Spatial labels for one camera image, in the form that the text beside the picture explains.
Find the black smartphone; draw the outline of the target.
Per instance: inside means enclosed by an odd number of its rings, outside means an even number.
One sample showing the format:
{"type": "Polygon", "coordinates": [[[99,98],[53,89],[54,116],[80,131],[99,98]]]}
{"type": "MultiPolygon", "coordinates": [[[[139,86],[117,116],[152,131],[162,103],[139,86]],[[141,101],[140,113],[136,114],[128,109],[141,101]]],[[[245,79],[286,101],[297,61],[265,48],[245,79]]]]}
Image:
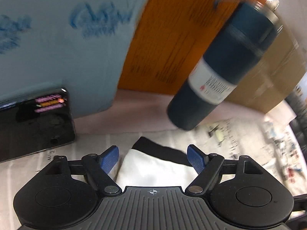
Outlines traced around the black smartphone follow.
{"type": "Polygon", "coordinates": [[[66,88],[1,102],[1,162],[63,146],[75,139],[66,88]]]}

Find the light blue cardboard box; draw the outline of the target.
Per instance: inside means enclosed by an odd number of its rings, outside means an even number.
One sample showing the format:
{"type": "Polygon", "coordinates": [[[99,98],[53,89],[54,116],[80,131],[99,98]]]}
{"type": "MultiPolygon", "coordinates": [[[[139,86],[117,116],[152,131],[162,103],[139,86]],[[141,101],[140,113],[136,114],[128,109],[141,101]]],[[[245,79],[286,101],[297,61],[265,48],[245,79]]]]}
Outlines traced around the light blue cardboard box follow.
{"type": "Polygon", "coordinates": [[[147,0],[1,0],[1,100],[65,88],[74,117],[108,109],[147,0]]]}

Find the orange cardboard box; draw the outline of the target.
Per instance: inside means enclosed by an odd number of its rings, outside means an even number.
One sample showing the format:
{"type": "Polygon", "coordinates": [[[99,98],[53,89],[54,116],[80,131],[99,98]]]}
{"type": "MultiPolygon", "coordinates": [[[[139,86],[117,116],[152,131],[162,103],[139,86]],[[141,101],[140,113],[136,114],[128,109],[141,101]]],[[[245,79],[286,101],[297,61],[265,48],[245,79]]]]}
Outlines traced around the orange cardboard box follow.
{"type": "Polygon", "coordinates": [[[148,0],[118,87],[176,94],[239,1],[148,0]]]}

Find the black leather sofa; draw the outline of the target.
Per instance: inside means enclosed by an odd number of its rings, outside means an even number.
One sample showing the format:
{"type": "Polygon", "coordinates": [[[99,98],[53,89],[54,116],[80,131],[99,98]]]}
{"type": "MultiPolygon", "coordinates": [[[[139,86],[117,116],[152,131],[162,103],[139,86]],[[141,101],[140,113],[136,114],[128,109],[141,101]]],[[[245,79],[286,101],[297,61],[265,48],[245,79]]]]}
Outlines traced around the black leather sofa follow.
{"type": "Polygon", "coordinates": [[[285,100],[295,113],[295,118],[289,123],[290,127],[301,150],[306,152],[306,74],[285,100]]]}

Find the white t-shirt black trim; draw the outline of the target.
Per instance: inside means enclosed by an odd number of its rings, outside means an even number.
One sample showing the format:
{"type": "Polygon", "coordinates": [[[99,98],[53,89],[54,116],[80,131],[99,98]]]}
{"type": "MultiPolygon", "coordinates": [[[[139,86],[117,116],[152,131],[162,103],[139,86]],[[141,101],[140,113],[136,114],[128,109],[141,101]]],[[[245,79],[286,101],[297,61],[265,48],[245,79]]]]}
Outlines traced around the white t-shirt black trim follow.
{"type": "Polygon", "coordinates": [[[196,176],[185,152],[142,136],[123,159],[116,183],[122,189],[127,186],[181,186],[185,189],[196,176]]]}

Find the dark blue thermos bottle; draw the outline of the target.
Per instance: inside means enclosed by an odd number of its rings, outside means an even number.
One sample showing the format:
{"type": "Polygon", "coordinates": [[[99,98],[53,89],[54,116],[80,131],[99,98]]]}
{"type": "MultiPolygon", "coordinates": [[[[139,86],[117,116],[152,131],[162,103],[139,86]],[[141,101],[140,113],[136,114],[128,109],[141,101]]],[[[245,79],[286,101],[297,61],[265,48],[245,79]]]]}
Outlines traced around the dark blue thermos bottle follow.
{"type": "Polygon", "coordinates": [[[257,65],[282,28],[268,5],[241,0],[170,101],[169,120],[194,129],[257,65]]]}

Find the large brown cardboard box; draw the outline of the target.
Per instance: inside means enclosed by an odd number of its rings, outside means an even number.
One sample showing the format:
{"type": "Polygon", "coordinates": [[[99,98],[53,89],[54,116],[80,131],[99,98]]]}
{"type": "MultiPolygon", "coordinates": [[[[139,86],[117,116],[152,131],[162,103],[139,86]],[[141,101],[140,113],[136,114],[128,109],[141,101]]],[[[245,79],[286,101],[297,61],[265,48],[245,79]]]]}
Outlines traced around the large brown cardboard box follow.
{"type": "Polygon", "coordinates": [[[305,72],[301,48],[290,29],[284,26],[259,63],[226,101],[267,113],[294,90],[305,72]]]}

